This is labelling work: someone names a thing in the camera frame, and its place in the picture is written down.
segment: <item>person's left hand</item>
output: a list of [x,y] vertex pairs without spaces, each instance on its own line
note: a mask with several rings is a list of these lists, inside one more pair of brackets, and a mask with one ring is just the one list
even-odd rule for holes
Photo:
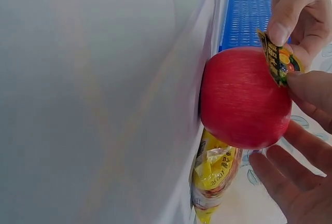
[[[287,74],[295,103],[327,132],[332,133],[332,74]],[[267,157],[254,153],[254,172],[279,205],[288,224],[330,224],[332,220],[332,146],[291,121],[288,142],[327,176],[313,174],[278,145]]]

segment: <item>leaf pattern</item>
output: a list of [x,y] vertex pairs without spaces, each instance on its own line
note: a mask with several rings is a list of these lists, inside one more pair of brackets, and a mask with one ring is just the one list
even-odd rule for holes
[[309,128],[308,121],[305,118],[301,117],[301,116],[292,115],[290,117],[290,119],[292,119],[293,121],[295,121],[297,124],[299,124],[300,126],[302,126],[305,129]]
[[326,133],[314,133],[314,135],[323,141],[328,141],[328,135]]
[[320,70],[328,73],[332,73],[332,58],[326,59],[322,62]]
[[283,144],[286,150],[288,150],[290,153],[294,151],[294,147],[284,137],[280,139],[280,143]]
[[258,179],[258,177],[256,176],[256,174],[253,170],[250,170],[250,169],[248,170],[247,178],[252,185],[254,185],[254,186],[260,185],[260,180]]

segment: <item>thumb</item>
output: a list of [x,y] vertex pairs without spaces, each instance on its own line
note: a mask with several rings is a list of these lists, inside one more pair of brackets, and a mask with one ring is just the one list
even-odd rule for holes
[[273,9],[268,24],[268,36],[277,46],[283,46],[293,32],[307,0],[280,0]]
[[287,73],[287,84],[295,96],[332,115],[332,74]]

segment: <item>snack bag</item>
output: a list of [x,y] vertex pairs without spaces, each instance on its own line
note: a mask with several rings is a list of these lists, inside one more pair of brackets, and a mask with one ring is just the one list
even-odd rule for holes
[[274,45],[266,32],[257,30],[257,34],[265,53],[270,74],[279,87],[287,86],[286,74],[288,72],[305,71],[301,61],[285,47]]
[[240,167],[242,149],[224,144],[204,130],[192,177],[192,202],[203,224],[212,213]]

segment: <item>fingernail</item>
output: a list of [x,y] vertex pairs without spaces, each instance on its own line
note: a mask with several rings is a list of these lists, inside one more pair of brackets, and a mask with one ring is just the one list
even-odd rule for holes
[[289,85],[290,81],[296,80],[299,77],[299,75],[301,75],[301,74],[302,73],[300,71],[288,72],[286,74],[286,80],[287,80],[288,85]]
[[277,46],[283,46],[289,35],[288,29],[280,23],[274,23],[269,30],[269,38]]
[[301,74],[302,74],[302,72],[300,72],[300,71],[293,71],[293,72],[288,72],[286,75],[289,78],[296,78]]

